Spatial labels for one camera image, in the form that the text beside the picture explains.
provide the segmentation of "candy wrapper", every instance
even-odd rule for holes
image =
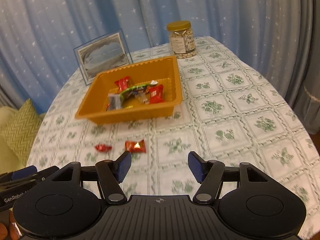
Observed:
[[[163,85],[159,85],[149,89],[150,104],[162,103],[163,100]]]
[[[122,100],[128,99],[132,95],[138,95],[141,93],[148,93],[149,89],[155,85],[157,85],[158,82],[155,80],[152,80],[150,83],[142,84],[142,85],[137,85],[137,86],[132,86],[127,88],[126,90],[122,91],[120,93],[120,96]]]
[[[135,98],[137,98],[140,102],[140,104],[149,104],[149,99],[146,97],[146,93],[141,91],[137,95],[134,95]]]
[[[130,77],[124,77],[122,79],[115,81],[115,84],[119,87],[118,93],[129,88],[129,80],[130,80]]]
[[[109,105],[107,111],[117,110],[122,108],[123,100],[120,94],[108,94]]]
[[[144,140],[141,140],[139,142],[125,141],[124,149],[131,153],[146,153]]]
[[[101,153],[105,153],[105,152],[108,152],[112,149],[112,146],[109,146],[109,145],[105,145],[103,143],[101,144],[97,144],[95,146],[95,149],[98,151],[98,152],[101,152]]]

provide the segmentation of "picture frame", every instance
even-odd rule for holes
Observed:
[[[107,33],[74,49],[86,85],[100,72],[132,64],[122,30]]]

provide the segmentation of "floral tablecloth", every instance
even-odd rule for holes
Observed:
[[[39,170],[71,161],[82,166],[115,160],[126,140],[144,139],[147,154],[132,156],[121,185],[125,194],[193,194],[197,184],[187,165],[196,151],[226,166],[250,162],[298,195],[307,207],[300,236],[320,230],[320,158],[308,133],[284,99],[258,72],[211,37],[196,38],[198,54],[181,59],[183,103],[170,117],[97,126],[75,120],[88,86],[77,70],[45,116],[28,165]],[[132,53],[134,62],[169,55],[168,44]],[[113,149],[98,153],[94,145]],[[85,187],[98,193],[95,182]],[[223,194],[235,188],[226,183]]]

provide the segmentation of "jar label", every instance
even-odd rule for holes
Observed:
[[[186,52],[186,47],[184,44],[183,37],[172,37],[171,44],[172,44],[172,50],[174,53],[183,54]]]
[[[186,36],[186,51],[193,50],[195,48],[195,38],[193,33]]]

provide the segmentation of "human hand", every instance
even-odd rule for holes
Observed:
[[[20,235],[15,227],[12,211],[9,211],[9,236],[11,240],[19,240]],[[4,224],[0,223],[0,240],[4,240],[8,235],[8,230]]]

